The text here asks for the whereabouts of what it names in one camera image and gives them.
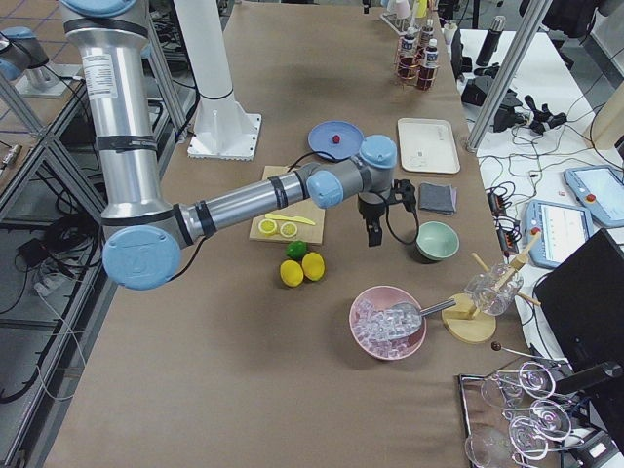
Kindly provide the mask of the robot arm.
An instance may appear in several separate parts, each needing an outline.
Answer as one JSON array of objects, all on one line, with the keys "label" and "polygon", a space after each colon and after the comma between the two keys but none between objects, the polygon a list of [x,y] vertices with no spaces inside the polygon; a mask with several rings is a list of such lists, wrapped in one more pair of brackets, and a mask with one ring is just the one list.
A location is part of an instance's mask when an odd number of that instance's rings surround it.
[{"label": "robot arm", "polygon": [[[351,196],[389,193],[397,147],[374,135],[340,162],[307,164],[191,205],[168,203],[142,81],[147,3],[63,1],[59,8],[66,37],[82,58],[108,201],[101,215],[102,263],[118,285],[139,291],[162,286],[175,277],[184,248],[300,201],[326,209]],[[175,10],[199,97],[195,153],[252,159],[261,118],[235,99],[215,2],[178,1]]]},{"label": "robot arm", "polygon": [[1,74],[15,81],[26,70],[43,67],[50,61],[34,32],[25,26],[1,31]]}]

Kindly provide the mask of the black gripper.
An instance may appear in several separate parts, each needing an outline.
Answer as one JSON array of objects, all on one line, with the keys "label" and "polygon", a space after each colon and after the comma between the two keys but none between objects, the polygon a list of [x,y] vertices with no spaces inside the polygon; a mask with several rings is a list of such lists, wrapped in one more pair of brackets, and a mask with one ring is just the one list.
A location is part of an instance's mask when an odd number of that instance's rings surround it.
[{"label": "black gripper", "polygon": [[380,246],[382,243],[381,218],[389,210],[385,198],[377,193],[361,193],[358,195],[358,210],[367,228],[368,246],[370,248]]}]

